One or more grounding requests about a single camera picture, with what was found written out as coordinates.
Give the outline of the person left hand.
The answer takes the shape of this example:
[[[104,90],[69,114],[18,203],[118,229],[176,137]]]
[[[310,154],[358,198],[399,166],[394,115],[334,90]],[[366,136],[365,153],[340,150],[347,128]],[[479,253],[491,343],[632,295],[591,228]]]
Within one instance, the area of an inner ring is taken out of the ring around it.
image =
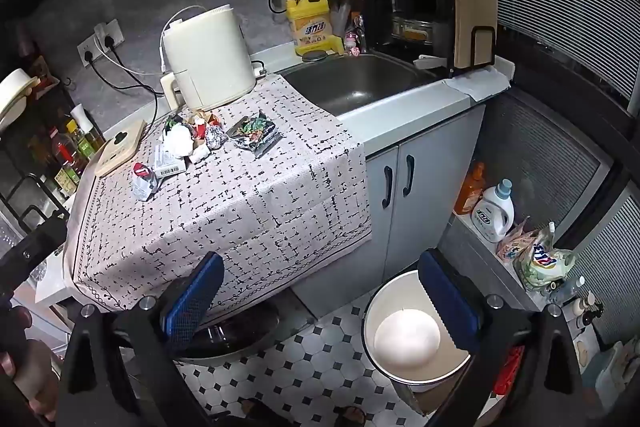
[[[32,413],[50,423],[58,411],[60,381],[52,367],[53,352],[39,339],[28,339],[32,314],[22,306],[12,307],[1,317],[1,332],[9,326],[11,347],[1,350],[3,372],[28,401]]]

